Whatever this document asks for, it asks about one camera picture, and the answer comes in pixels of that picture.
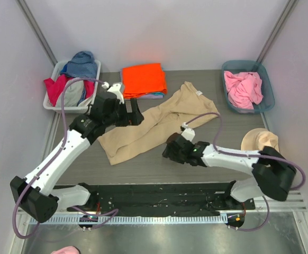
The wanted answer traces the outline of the beige t shirt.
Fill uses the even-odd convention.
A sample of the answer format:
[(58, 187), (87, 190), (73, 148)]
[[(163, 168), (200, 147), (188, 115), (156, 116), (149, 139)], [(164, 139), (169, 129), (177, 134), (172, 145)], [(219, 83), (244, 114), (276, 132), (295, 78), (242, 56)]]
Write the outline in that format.
[(188, 126), (196, 128), (217, 114), (214, 102), (186, 81), (168, 100), (143, 112), (140, 125), (115, 127), (98, 141), (110, 164), (116, 165), (165, 143), (183, 123), (192, 121)]

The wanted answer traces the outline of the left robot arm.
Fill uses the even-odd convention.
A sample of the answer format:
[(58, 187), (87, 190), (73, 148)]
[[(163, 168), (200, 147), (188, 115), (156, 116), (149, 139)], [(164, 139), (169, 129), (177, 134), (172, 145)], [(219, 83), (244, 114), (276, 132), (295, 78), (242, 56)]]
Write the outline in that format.
[(106, 128), (140, 125), (144, 117), (137, 100), (132, 98), (130, 104), (132, 111), (127, 112), (125, 103), (115, 93), (100, 93), (90, 112), (74, 119), (62, 142), (35, 170), (24, 178), (13, 178), (10, 186), (16, 204), (39, 223), (49, 220), (56, 211), (72, 206), (92, 211), (97, 206), (97, 197), (87, 184), (63, 189), (54, 186), (72, 162), (102, 136)]

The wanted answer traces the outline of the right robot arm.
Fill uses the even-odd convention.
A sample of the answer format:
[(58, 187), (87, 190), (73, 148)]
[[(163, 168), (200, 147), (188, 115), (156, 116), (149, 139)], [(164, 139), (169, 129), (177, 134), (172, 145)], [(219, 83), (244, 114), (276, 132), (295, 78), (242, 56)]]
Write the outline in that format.
[(230, 209), (260, 196), (285, 201), (296, 175), (295, 166), (272, 147), (239, 151), (203, 141), (192, 143), (178, 133), (168, 138), (162, 156), (180, 164), (221, 167), (249, 175), (246, 180), (236, 180), (223, 196), (224, 204)]

